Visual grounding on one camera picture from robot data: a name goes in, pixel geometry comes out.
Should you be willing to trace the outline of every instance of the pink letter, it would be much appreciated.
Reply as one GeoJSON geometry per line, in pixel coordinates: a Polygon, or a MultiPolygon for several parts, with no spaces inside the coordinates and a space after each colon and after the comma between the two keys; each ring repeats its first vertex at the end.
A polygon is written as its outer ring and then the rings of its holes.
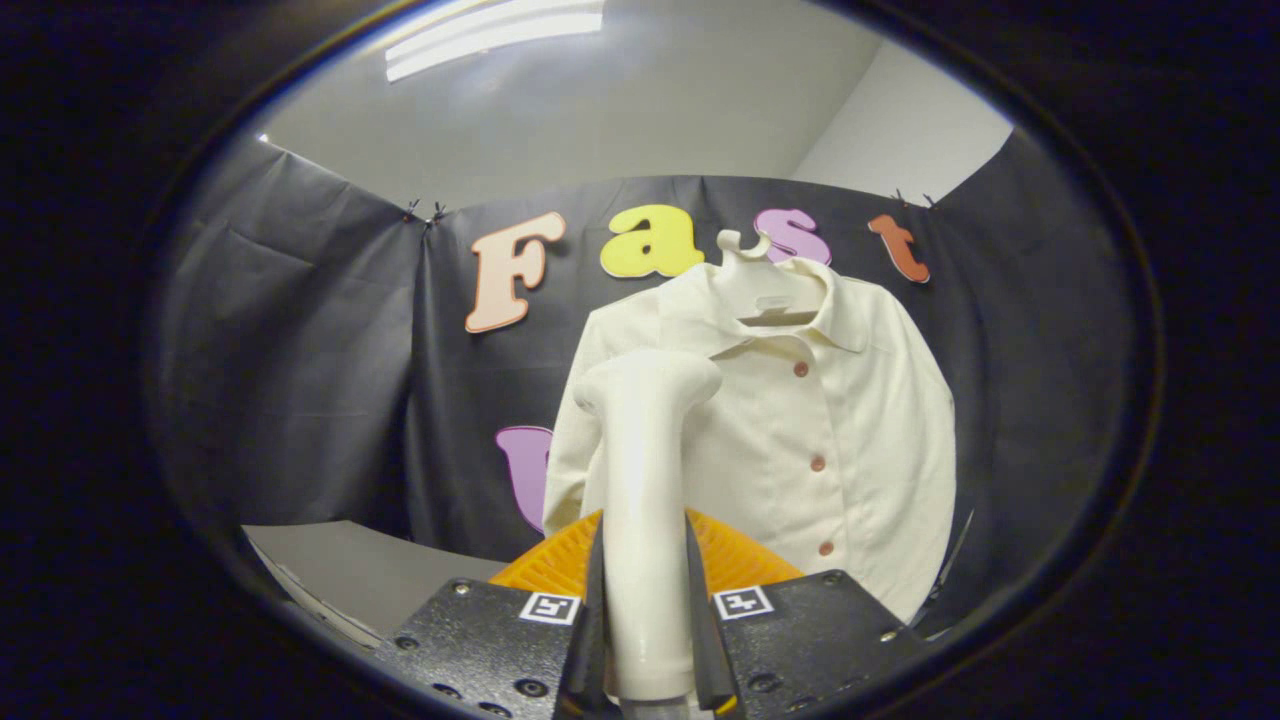
{"type": "Polygon", "coordinates": [[[552,432],[534,425],[503,428],[494,442],[507,455],[511,488],[516,506],[525,521],[543,532],[543,493],[547,489],[547,457],[552,448],[552,432]]]}
{"type": "Polygon", "coordinates": [[[559,213],[547,213],[471,243],[471,252],[480,256],[480,269],[476,273],[476,305],[466,320],[468,333],[509,325],[529,313],[529,301],[516,297],[516,278],[524,278],[529,290],[538,287],[543,282],[547,250],[541,242],[531,240],[516,255],[516,243],[526,237],[556,242],[564,237],[564,218],[559,213]]]}
{"type": "Polygon", "coordinates": [[[773,240],[769,260],[774,263],[799,255],[823,265],[831,264],[831,249],[826,241],[809,232],[818,229],[818,223],[803,210],[764,210],[755,217],[755,229],[773,240]]]}

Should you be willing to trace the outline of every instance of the orange letter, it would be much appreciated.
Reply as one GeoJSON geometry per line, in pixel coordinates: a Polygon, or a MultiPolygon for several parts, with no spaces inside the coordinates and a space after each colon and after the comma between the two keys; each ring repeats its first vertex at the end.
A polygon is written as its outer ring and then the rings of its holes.
{"type": "Polygon", "coordinates": [[[876,218],[867,223],[867,227],[872,232],[879,233],[884,241],[884,250],[888,250],[890,260],[893,260],[893,266],[897,268],[897,272],[902,273],[904,278],[914,283],[929,282],[929,269],[916,263],[915,258],[911,256],[910,243],[915,242],[911,233],[897,227],[893,218],[888,215],[876,218]]]}
{"type": "Polygon", "coordinates": [[[609,220],[609,229],[621,234],[600,249],[600,266],[616,278],[643,278],[654,270],[673,278],[705,259],[694,247],[694,219],[680,208],[623,210],[609,220]],[[648,229],[636,229],[645,222],[648,229]]]}
{"type": "Polygon", "coordinates": [[[543,282],[547,265],[547,250],[536,240],[529,241],[516,255],[516,243],[531,237],[547,242],[564,237],[564,218],[559,213],[547,213],[471,243],[471,252],[480,256],[480,270],[476,273],[476,305],[466,322],[468,333],[509,325],[529,313],[529,301],[516,297],[516,277],[524,278],[527,290],[534,290],[543,282]]]}

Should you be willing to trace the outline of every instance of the white shirt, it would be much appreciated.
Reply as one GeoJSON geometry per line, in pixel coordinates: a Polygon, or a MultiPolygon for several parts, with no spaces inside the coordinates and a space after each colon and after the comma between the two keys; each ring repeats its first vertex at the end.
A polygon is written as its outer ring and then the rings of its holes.
{"type": "MultiPolygon", "coordinates": [[[[590,314],[568,388],[632,350],[696,352],[723,374],[685,420],[686,503],[806,574],[842,569],[904,623],[946,552],[955,505],[955,409],[924,338],[884,288],[792,258],[823,281],[808,325],[748,327],[712,290],[716,265],[590,314]]],[[[604,498],[600,425],[567,389],[547,468],[552,534],[604,498]]]]}

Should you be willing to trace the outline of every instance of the ceiling light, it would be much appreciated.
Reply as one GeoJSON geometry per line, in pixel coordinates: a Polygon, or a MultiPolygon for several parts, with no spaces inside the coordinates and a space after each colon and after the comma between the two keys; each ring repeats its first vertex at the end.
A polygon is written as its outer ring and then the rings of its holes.
{"type": "MultiPolygon", "coordinates": [[[[475,0],[468,0],[475,5],[475,0]]],[[[454,10],[449,17],[435,18],[434,27],[420,32],[408,40],[393,45],[387,50],[387,61],[403,58],[411,53],[425,50],[434,45],[458,37],[480,28],[497,26],[499,23],[516,22],[534,15],[544,15],[557,10],[575,9],[579,12],[603,13],[604,0],[509,0],[497,5],[486,5],[475,12],[465,13],[465,9],[454,10]]]]}
{"type": "Polygon", "coordinates": [[[431,45],[421,53],[410,55],[404,60],[387,68],[387,81],[396,82],[397,79],[402,79],[430,67],[448,63],[449,60],[463,58],[492,47],[502,47],[504,45],[515,45],[517,42],[527,42],[530,40],[541,40],[544,37],[596,32],[603,26],[603,19],[604,15],[600,12],[579,12],[536,15],[518,22],[499,24],[497,27],[454,37],[438,45],[431,45]]]}

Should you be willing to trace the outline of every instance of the shirt sleeve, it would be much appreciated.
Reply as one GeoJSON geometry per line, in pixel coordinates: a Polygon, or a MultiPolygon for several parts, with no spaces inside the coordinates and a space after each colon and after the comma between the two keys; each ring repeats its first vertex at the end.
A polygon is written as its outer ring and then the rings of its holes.
{"type": "Polygon", "coordinates": [[[586,318],[582,337],[570,366],[568,382],[556,414],[552,446],[547,457],[547,491],[543,498],[543,533],[556,534],[582,515],[591,459],[600,445],[600,421],[573,402],[573,386],[588,370],[608,356],[596,315],[586,318]]]}

